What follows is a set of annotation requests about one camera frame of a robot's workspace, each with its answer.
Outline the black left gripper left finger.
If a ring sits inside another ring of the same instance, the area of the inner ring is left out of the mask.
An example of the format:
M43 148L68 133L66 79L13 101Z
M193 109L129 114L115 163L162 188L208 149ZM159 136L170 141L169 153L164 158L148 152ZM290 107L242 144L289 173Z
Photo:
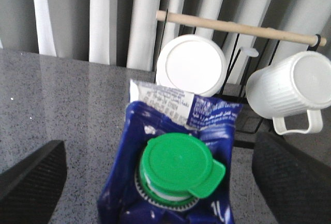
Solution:
M65 144L52 140L1 174L1 223L48 223L66 179Z

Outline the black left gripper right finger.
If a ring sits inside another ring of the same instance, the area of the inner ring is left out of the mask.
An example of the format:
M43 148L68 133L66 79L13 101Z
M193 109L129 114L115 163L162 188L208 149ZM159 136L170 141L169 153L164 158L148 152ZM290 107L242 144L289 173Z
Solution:
M330 223L330 167L288 144L257 134L252 173L278 223Z

